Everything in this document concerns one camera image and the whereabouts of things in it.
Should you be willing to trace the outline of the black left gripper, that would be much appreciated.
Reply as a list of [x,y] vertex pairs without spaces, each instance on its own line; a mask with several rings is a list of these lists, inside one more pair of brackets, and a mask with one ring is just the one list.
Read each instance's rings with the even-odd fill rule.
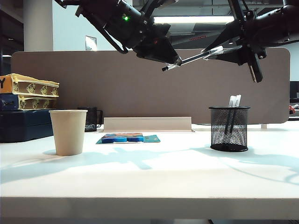
[[134,22],[133,27],[134,35],[139,41],[133,47],[137,57],[149,58],[150,60],[167,64],[182,64],[180,56],[168,38],[170,24],[156,24],[147,20],[141,20]]

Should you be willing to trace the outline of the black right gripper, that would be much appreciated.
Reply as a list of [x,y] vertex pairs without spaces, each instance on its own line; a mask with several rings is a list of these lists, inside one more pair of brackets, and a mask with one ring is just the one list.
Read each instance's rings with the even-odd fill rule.
[[254,43],[249,35],[249,22],[252,20],[253,19],[247,20],[245,17],[242,17],[242,19],[227,23],[225,25],[225,29],[220,33],[213,43],[202,50],[202,53],[214,49],[230,39],[240,37],[241,46],[225,49],[211,54],[204,57],[204,60],[214,59],[236,64],[247,63],[253,82],[259,83],[263,79],[263,74],[260,69],[259,56],[264,58],[267,56],[267,54],[265,49]]

